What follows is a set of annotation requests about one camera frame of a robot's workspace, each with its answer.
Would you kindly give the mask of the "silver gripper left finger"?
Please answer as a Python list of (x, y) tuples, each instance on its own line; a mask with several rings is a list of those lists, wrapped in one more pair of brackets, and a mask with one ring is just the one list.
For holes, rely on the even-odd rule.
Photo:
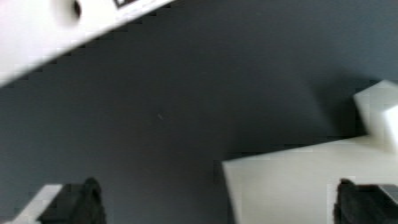
[(88, 178), (81, 183), (46, 184), (10, 224), (106, 224), (97, 180)]

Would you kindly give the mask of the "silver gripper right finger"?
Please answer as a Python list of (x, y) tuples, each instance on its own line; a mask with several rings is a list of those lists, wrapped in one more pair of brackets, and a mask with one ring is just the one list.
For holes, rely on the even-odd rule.
[(341, 180), (334, 224), (398, 224), (398, 185)]

